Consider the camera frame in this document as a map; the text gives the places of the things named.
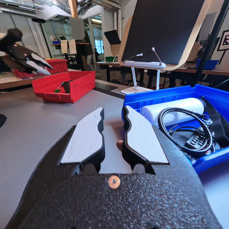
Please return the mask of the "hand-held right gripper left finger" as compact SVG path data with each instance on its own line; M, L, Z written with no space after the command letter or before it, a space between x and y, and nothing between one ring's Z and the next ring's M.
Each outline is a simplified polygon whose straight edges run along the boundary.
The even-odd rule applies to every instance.
M85 116L73 131L60 160L61 164L93 164L101 167L105 159L104 108Z

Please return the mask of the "silver ventilation duct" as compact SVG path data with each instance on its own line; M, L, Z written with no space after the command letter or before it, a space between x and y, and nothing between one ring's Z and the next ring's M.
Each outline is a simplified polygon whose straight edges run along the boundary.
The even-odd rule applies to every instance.
M121 5L113 0L1 0L0 12L48 20L58 15L77 17L97 5L111 12L121 11Z

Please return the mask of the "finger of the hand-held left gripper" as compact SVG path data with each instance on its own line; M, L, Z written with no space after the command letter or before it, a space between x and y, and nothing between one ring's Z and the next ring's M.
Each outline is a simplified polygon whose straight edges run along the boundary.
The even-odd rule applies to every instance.
M40 57L38 54L31 53L30 56L32 58L32 61L36 65L41 64L41 66L48 67L49 69L53 70L53 67L51 67L50 64L44 58Z
M27 66L27 70L31 73L35 72L35 73L41 73L44 75L50 75L50 72L47 69L37 65L33 61L26 61L26 66Z

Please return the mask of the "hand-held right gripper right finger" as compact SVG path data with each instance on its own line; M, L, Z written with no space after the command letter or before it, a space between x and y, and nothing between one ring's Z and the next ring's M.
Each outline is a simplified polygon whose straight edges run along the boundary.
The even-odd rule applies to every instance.
M152 165L169 165L169 161L151 123L130 106L123 106L125 137L122 157L133 170L137 164L145 170Z

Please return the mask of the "red plastic bin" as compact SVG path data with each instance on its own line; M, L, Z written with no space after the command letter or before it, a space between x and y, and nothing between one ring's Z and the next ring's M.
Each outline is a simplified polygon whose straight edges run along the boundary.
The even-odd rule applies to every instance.
M95 88L95 71L68 71L32 81L34 93L44 101L75 103ZM70 94L55 93L64 81L70 81Z

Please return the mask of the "black floor lamp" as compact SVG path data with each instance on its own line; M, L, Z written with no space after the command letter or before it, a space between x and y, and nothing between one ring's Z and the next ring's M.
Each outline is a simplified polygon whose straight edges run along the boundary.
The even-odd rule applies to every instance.
M32 21L33 21L33 22L36 22L36 23L38 23L38 24L40 25L40 29L41 29L41 31L42 31L42 35L43 35L45 44L46 44L46 46L47 46L47 50L48 50L49 56L50 56L50 58L52 59L52 55L51 55L51 52L50 52L50 49L49 49L49 45L48 45L48 43L47 43L47 39L46 39L44 30L43 30L43 27L42 27L42 24L46 23L46 20L40 19L40 18L32 18Z

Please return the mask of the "white cylindrical bottle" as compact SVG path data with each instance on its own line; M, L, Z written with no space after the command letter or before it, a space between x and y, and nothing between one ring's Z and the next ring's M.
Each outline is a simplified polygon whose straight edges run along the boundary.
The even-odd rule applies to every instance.
M197 112L199 114L205 113L205 105L201 99L197 98L186 98L171 102L165 102L160 104L148 105L144 106L140 110L140 114L144 116L152 125L159 127L158 125L158 117L159 113L165 108L170 107L178 107L184 108L193 112ZM164 125L171 126L175 124L179 124L182 122L193 120L194 118L180 112L169 112L164 117Z

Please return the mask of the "long wooden desk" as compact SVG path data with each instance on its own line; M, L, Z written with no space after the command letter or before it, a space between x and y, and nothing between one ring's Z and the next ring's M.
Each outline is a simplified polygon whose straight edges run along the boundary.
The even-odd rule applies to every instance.
M126 74L132 74L130 67L123 67L118 63L112 62L96 62L96 65L99 65L100 69L106 70L107 72L107 81L110 82L110 72L119 71L122 76L124 76L123 81L126 82ZM183 81L190 80L196 75L197 69L195 68L178 68L174 71L165 71L160 73L160 77L169 78L169 79L179 79ZM229 73L224 70L203 70L200 77L200 82L207 82L213 84L223 84L224 82L229 82Z

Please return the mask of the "paper flip board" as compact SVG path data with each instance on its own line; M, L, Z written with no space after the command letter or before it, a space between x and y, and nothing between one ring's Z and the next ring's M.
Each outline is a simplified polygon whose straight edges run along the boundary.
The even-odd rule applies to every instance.
M68 45L69 45L70 54L71 55L77 54L76 40L75 39L68 40Z
M61 53L67 54L68 53L68 40L61 40Z

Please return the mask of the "wooden-rimmed black board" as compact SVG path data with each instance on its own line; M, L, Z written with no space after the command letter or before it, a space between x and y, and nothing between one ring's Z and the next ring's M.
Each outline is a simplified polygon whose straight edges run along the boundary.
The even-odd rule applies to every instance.
M110 50L112 55L114 57L118 56L121 47L121 41L118 36L117 30L106 31L104 32L104 35L110 44Z
M209 8L209 0L138 0L127 21L118 63L130 60L161 62L161 70L173 71L186 61Z

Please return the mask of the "blue plastic bin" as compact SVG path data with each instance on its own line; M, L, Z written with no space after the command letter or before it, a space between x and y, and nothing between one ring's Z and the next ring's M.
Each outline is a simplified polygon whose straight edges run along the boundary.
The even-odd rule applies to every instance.
M125 96L123 106L129 105L140 112L147 105L164 104L166 102L179 101L186 98L199 98L204 96L219 113L229 121L229 93L226 91L206 87L202 85L175 87L129 94ZM204 156L193 164L197 174L229 160L229 148L216 150L215 153Z
M201 62L201 58L197 60L196 67L195 67L196 69L198 69L200 62ZM204 70L213 70L215 69L218 63L219 60L207 60Z

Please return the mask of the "black remote control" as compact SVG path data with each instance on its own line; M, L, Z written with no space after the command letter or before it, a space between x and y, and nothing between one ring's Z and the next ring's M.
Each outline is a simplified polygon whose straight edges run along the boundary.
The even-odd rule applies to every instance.
M207 126L213 139L211 148L204 153L204 155L209 155L217 150L221 150L222 148L215 140L215 135L212 130L213 122L210 119L210 117L206 117L202 121ZM207 141L207 137L201 125L199 127L193 127L193 126L184 126L184 125L179 126L177 124L171 127L168 132L176 142L178 142L182 146L185 146L193 150L199 150L199 148L204 145L204 142Z

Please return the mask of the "red ribbed bin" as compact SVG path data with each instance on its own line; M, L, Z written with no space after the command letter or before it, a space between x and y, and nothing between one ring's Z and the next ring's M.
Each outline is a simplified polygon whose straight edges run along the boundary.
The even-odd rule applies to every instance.
M61 73L61 72L67 72L68 67L67 67L67 60L62 60L62 59L45 59L50 66L53 68L53 70L47 68L50 74L53 73ZM15 76L19 78L27 78L27 77L33 77L33 76L41 76L44 74L39 73L38 75L36 74L28 74L24 72L20 72L17 69L13 69L12 72L14 73Z

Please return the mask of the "grey side table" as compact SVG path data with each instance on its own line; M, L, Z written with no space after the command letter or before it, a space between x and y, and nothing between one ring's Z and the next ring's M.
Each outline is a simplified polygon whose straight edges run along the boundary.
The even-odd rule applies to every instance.
M47 77L47 76L50 76L50 75L40 75L40 76L36 75L32 77L30 76L26 78L19 78L15 76L13 72L1 73L0 74L0 90L30 85L32 84L33 80L40 79L40 78Z

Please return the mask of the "framed marker sign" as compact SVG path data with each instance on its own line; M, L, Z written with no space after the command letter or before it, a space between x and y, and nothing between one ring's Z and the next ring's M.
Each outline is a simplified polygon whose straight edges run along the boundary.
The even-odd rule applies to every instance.
M229 30L222 33L217 51L229 50Z

